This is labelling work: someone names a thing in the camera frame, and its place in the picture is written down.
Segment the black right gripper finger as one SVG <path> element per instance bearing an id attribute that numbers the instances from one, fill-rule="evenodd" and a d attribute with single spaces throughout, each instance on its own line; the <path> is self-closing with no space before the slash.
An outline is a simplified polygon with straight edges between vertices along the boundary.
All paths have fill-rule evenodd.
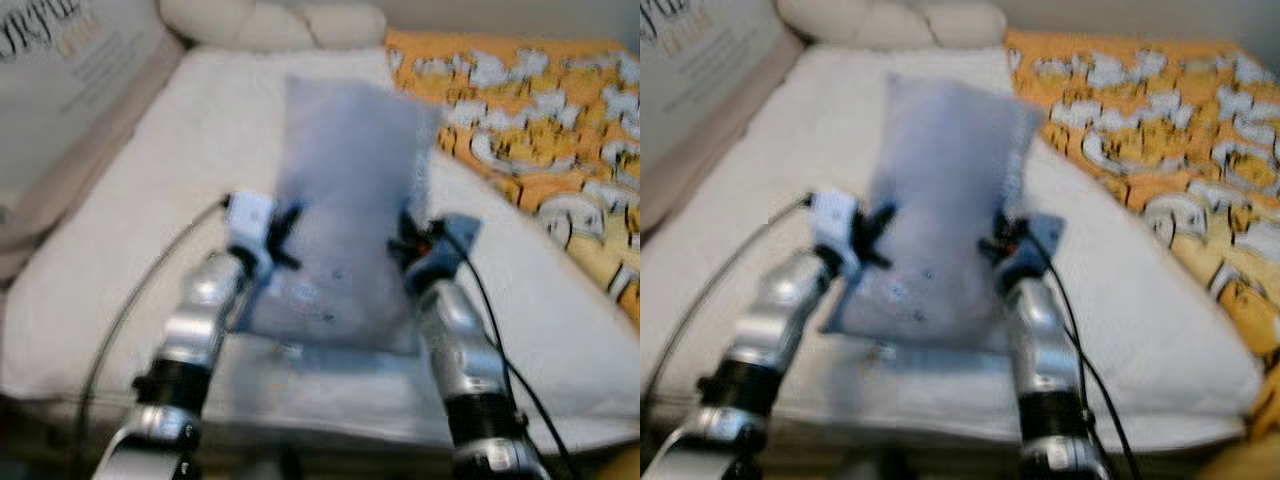
<path id="1" fill-rule="evenodd" d="M 397 219 L 396 233 L 389 238 L 389 255 L 396 266 L 403 271 L 421 256 L 421 234 L 413 216 L 402 210 Z"/>
<path id="2" fill-rule="evenodd" d="M 995 268 L 1005 260 L 1005 215 L 997 210 L 992 220 L 992 230 L 979 238 L 979 252 Z"/>

